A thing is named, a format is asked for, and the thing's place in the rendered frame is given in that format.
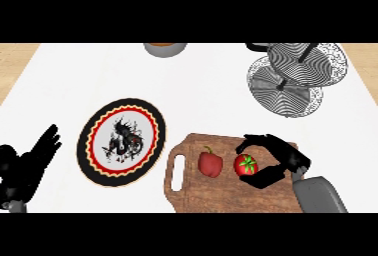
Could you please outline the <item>grey bowl with orange contents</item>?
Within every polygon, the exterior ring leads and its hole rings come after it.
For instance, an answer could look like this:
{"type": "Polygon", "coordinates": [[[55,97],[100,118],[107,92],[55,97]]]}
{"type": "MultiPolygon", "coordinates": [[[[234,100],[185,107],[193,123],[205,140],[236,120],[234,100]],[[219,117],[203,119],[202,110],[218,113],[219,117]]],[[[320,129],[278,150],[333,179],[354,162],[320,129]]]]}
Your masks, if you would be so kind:
{"type": "Polygon", "coordinates": [[[175,56],[185,48],[185,43],[172,43],[165,45],[156,45],[151,43],[143,44],[147,53],[159,58],[168,58],[175,56]]]}

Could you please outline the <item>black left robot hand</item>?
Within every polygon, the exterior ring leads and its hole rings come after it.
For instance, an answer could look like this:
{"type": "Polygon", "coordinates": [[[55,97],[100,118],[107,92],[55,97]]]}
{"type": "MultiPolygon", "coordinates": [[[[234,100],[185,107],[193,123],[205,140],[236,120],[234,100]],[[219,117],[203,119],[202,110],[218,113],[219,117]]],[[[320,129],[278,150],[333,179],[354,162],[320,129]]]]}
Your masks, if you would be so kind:
{"type": "Polygon", "coordinates": [[[22,155],[7,144],[0,145],[0,210],[5,202],[30,201],[44,171],[61,143],[57,126],[51,125],[42,133],[32,149],[22,155]]]}

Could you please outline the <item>red bell pepper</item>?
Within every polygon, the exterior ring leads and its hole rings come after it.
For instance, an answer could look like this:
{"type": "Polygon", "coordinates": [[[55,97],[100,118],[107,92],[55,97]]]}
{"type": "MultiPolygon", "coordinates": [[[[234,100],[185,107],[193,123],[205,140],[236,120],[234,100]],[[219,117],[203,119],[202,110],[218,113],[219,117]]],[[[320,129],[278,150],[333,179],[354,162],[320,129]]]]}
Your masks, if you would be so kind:
{"type": "Polygon", "coordinates": [[[205,176],[215,178],[222,169],[222,159],[212,153],[209,147],[205,147],[205,149],[206,152],[199,154],[197,170],[205,176]]]}

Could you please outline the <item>red tomato with green stem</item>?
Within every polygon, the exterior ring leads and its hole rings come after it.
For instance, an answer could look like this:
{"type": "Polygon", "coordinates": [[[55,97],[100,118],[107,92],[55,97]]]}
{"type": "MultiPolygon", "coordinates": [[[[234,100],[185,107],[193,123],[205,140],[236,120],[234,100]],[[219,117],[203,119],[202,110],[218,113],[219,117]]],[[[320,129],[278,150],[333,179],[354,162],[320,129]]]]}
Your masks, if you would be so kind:
{"type": "Polygon", "coordinates": [[[240,154],[233,161],[233,170],[239,176],[253,175],[258,171],[256,161],[249,154],[240,154]]]}

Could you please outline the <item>brown wooden cutting board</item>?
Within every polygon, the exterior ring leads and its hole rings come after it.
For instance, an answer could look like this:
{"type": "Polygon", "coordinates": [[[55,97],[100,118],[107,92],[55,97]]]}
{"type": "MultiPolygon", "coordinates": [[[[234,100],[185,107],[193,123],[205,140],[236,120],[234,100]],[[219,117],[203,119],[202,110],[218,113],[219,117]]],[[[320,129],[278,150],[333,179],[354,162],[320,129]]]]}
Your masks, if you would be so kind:
{"type": "Polygon", "coordinates": [[[264,189],[256,189],[239,180],[233,170],[236,147],[243,139],[237,137],[188,134],[168,154],[163,193],[177,213],[182,212],[262,212],[301,213],[292,190],[290,172],[284,178],[264,189]],[[222,159],[222,169],[216,178],[209,178],[197,170],[199,154],[209,147],[222,159]],[[174,158],[184,156],[181,189],[171,188],[174,158]]]}

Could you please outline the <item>round black red patterned plate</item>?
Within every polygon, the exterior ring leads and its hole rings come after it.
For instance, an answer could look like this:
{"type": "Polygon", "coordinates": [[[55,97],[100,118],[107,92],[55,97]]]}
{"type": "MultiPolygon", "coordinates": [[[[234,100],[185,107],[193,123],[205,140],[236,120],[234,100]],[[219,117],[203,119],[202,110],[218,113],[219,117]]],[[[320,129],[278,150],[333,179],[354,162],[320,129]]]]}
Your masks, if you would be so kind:
{"type": "Polygon", "coordinates": [[[76,161],[85,177],[104,187],[137,181],[151,169],[165,143],[165,121],[141,99],[110,102],[84,125],[76,161]]]}

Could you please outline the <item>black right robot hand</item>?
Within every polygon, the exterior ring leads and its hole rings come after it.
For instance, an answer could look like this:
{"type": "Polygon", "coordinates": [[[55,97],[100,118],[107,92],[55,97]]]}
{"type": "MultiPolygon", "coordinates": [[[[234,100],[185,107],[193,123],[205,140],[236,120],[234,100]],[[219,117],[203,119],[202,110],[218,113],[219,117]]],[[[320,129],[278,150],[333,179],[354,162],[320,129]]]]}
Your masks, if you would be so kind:
{"type": "Polygon", "coordinates": [[[244,140],[236,147],[236,153],[240,154],[246,147],[262,146],[277,160],[278,164],[267,166],[253,175],[242,174],[239,180],[258,189],[264,189],[273,183],[284,178],[284,171],[301,174],[308,170],[311,160],[304,154],[275,136],[267,135],[243,135],[244,140]]]}

